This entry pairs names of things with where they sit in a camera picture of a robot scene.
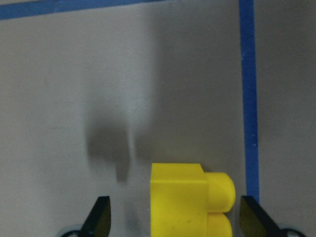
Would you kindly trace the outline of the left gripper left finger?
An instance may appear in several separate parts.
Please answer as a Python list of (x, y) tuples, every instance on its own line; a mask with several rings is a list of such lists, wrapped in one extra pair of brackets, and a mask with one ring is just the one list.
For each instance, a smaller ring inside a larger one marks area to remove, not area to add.
[(111, 230), (111, 201), (109, 196), (98, 197), (85, 220), (79, 237), (108, 237)]

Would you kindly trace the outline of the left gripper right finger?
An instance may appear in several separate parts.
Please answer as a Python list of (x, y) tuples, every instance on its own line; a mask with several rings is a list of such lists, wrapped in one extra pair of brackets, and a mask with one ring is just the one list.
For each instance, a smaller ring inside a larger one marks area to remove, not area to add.
[(245, 237), (277, 237), (280, 228), (252, 196), (241, 196), (239, 224)]

